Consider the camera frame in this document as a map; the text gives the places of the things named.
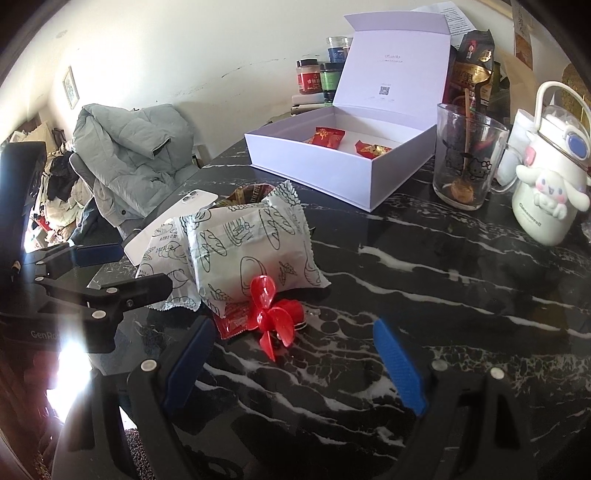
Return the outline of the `red sauce sachet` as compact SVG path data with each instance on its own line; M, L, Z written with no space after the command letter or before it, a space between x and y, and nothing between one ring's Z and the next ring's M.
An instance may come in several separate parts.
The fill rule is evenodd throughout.
M215 326L221 340L228 340L249 330L249 304L231 305L224 317L214 315Z

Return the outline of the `white printed bread packet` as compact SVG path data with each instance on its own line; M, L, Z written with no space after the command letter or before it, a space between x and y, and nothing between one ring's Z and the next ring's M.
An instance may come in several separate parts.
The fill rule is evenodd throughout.
M304 208L288 181L259 203L205 209L181 217L180 224L197 294L220 317L249 300L250 282L259 275L273 278L280 292L329 286L315 264Z

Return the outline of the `red plastic propeller fan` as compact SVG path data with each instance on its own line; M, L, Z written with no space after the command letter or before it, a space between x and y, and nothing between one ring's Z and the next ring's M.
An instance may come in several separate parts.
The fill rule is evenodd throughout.
M269 275L258 275L250 282L247 327L260 333L259 346L271 361L276 361L273 338L284 347L294 343L297 327L304 324L304 307L297 300L274 301L276 283Z

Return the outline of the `brown green snack bag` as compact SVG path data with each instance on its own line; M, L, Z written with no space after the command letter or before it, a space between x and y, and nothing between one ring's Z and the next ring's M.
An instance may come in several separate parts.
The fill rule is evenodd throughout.
M256 183L240 186L228 197L218 199L215 207L228 207L236 205L256 204L263 200L266 195L273 191L274 186L266 183Z

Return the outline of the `small red snack packet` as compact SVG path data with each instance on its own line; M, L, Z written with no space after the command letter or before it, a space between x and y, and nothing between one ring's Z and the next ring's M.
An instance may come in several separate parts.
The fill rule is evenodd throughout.
M346 131L331 127L318 126L315 129L314 136L308 140L308 143L315 146L321 146L332 150L338 150L342 139L346 136Z

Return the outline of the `red gold candy packet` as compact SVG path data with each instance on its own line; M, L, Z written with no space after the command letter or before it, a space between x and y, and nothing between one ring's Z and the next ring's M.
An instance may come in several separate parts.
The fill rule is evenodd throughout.
M381 155L388 154L393 150L392 147L378 144L370 144L362 141L356 141L355 148L356 154L370 160L374 160L380 157Z

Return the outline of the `grey puffer jacket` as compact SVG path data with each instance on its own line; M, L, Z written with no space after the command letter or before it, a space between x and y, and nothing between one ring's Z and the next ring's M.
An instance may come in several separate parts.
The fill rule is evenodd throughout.
M194 129L171 105L87 104L78 114L70 164L100 215L121 235L197 173Z

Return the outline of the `white cinnamoroll kettle bottle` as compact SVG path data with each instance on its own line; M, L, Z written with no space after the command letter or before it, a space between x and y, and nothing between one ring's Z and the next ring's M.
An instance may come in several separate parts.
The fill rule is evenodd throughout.
M590 208L590 108L562 82L537 91L532 114L517 111L496 173L513 214L535 241L556 246Z

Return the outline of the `glass mug with spoon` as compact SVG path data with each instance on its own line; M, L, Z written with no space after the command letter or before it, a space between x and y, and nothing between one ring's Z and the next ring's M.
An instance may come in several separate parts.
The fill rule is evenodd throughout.
M432 186L445 203L464 211L480 209L491 191L510 131L466 106L441 103Z

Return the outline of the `red label jar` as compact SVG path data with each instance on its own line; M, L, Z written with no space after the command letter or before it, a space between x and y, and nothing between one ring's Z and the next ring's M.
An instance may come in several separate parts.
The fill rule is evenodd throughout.
M297 85L302 95L322 92L321 68L317 59L297 60Z

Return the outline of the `green black jar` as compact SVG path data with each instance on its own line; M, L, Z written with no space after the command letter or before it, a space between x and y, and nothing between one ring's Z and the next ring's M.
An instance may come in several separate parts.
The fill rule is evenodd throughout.
M338 89L339 79L341 79L344 63L324 62L320 64L320 76L322 85L322 94L325 103L332 103L335 99L335 92Z

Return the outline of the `round woven trivet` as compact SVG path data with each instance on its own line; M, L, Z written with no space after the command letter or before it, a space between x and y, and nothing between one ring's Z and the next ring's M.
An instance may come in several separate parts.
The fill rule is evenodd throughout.
M572 63L569 63L565 67L562 74L562 82L572 88L584 100L588 108L591 109L590 92ZM571 94L560 90L558 92L558 103L574 115L585 127L590 126L589 119L583 108Z

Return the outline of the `lavender open gift box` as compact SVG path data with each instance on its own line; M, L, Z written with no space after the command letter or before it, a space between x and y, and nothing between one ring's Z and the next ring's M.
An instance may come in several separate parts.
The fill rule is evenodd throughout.
M329 107L246 134L252 166L375 210L433 155L451 36L438 13L349 14L353 44ZM318 127L346 131L338 150L308 143ZM356 141L392 147L370 160Z

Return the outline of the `brown paper bag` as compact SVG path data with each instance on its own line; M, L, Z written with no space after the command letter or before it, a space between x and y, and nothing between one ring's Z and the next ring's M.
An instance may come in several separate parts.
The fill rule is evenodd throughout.
M533 49L527 42L517 45L517 55L501 49L497 57L505 71L510 87L510 120L515 121L519 110L534 113L538 83L533 71Z

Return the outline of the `printed paper sheet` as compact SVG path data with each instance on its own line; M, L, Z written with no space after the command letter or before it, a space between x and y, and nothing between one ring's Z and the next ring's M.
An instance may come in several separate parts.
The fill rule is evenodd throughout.
M452 36L463 37L465 34L476 29L471 20L453 1L445 1L432 5L420 6L415 8L415 11L442 14L447 21L450 34Z

